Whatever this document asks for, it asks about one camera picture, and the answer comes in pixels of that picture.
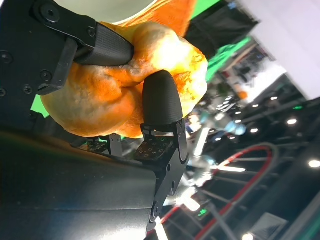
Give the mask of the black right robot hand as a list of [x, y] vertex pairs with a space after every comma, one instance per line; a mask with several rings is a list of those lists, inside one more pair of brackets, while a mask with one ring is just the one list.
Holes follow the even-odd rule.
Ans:
[[112, 134], [99, 150], [44, 136], [37, 95], [62, 90], [73, 62], [121, 66], [133, 46], [52, 0], [0, 6], [0, 237], [142, 240], [175, 194], [188, 162], [182, 106], [165, 70], [144, 81], [144, 141], [122, 158]]

